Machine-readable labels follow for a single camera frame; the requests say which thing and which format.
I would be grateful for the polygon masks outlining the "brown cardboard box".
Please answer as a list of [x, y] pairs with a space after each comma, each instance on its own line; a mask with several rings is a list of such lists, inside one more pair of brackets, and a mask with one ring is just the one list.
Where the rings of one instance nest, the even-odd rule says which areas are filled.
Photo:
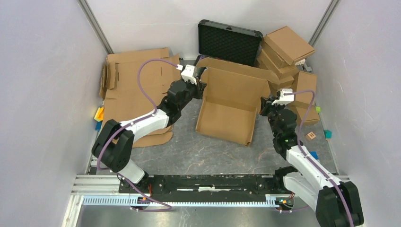
[[197, 63], [205, 70], [196, 131], [200, 134], [249, 146], [253, 138], [261, 97], [271, 94], [269, 82], [278, 80], [270, 70], [234, 62], [204, 58]]

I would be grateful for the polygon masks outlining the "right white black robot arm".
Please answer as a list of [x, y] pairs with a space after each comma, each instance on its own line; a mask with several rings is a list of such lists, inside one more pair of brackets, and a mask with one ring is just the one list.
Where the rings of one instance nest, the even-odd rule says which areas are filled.
[[315, 212], [322, 227], [364, 224], [358, 188], [330, 173], [311, 155], [295, 132], [297, 115], [273, 96], [261, 97], [260, 115], [268, 118], [276, 152], [290, 163], [275, 171], [274, 189], [297, 195]]

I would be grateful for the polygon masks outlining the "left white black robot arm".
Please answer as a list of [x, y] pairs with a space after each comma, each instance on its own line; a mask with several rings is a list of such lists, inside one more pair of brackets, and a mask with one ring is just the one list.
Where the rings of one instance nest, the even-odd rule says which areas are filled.
[[146, 172], [131, 159], [133, 144], [156, 130], [173, 125], [192, 99], [202, 99], [206, 86], [199, 80], [195, 84], [183, 79], [174, 81], [152, 112], [125, 122], [108, 120], [92, 147], [92, 155], [109, 170], [128, 179], [136, 192], [144, 192], [148, 179]]

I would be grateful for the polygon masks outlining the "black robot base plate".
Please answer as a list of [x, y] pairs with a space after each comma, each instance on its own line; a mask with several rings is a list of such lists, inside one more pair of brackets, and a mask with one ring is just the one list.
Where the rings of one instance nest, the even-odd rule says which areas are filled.
[[273, 175], [150, 175], [136, 187], [161, 202], [261, 202], [289, 194]]

